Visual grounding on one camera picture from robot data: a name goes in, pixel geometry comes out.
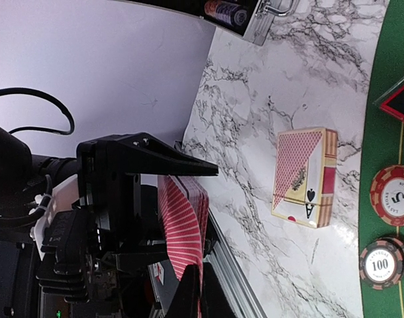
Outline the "orange chip stack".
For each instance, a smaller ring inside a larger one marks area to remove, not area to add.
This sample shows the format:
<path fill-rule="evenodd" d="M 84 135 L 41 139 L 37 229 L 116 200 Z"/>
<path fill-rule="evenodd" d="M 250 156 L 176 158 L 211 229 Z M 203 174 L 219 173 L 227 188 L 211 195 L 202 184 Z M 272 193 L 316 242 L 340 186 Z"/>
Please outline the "orange chip stack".
<path fill-rule="evenodd" d="M 370 202 L 382 221 L 404 226 L 404 165 L 388 166 L 374 176 Z"/>

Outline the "brown chip stack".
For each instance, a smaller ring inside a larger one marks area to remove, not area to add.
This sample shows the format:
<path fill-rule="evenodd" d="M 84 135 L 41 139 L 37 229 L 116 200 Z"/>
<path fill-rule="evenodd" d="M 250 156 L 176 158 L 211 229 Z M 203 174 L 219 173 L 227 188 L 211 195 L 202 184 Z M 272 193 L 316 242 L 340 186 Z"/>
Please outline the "brown chip stack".
<path fill-rule="evenodd" d="M 404 278 L 404 242 L 384 236 L 370 243 L 360 253 L 359 275 L 375 290 L 396 286 Z"/>

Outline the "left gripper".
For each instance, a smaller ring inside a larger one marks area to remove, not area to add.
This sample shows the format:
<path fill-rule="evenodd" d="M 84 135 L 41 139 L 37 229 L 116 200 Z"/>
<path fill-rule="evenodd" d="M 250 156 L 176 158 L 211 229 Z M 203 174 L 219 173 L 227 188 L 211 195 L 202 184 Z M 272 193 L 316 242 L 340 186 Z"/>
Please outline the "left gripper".
<path fill-rule="evenodd" d="M 145 132 L 81 142 L 76 154 L 80 204 L 93 214 L 101 232 L 100 249 L 112 252 L 117 268 L 142 268 L 167 259 L 201 261 L 203 250 L 196 248 L 139 248 L 140 174 L 216 176 L 216 164 L 186 155 Z"/>

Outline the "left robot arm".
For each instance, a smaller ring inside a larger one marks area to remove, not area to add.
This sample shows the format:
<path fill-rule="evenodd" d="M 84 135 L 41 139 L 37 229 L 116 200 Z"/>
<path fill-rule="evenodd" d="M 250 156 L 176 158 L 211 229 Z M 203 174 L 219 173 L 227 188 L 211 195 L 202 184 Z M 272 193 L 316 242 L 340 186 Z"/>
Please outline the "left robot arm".
<path fill-rule="evenodd" d="M 78 144 L 75 158 L 33 155 L 0 127 L 0 231 L 34 229 L 54 216 L 36 240 L 43 261 L 58 275 L 83 272 L 87 256 L 111 253 L 128 272 L 166 258 L 143 246 L 153 233 L 152 195 L 143 174 L 216 176 L 217 165 L 168 146 L 145 133 L 114 134 Z"/>

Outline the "red playing card deck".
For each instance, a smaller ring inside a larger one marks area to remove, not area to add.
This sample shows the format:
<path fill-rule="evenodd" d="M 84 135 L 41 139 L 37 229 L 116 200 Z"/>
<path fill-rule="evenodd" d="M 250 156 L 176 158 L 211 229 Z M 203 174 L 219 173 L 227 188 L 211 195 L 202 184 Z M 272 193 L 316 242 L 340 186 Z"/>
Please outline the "red playing card deck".
<path fill-rule="evenodd" d="M 158 208 L 176 278 L 181 280 L 185 268 L 196 265 L 201 283 L 209 210 L 206 190 L 191 176 L 158 176 Z"/>

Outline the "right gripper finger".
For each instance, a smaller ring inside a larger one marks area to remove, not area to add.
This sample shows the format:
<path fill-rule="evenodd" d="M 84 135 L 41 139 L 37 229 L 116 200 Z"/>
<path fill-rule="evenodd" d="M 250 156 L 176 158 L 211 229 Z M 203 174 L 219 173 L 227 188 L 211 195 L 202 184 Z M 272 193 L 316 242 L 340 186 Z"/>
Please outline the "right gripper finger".
<path fill-rule="evenodd" d="M 152 286 L 162 317 L 204 317 L 198 265 L 187 265 L 181 280 L 161 264 L 152 267 Z"/>

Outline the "triangular all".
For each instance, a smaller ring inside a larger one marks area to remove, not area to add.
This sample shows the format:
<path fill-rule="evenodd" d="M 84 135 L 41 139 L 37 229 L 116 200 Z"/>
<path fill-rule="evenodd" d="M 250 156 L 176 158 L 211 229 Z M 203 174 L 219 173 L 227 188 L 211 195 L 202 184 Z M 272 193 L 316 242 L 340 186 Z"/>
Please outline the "triangular all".
<path fill-rule="evenodd" d="M 404 123 L 404 76 L 376 99 L 374 105 Z"/>

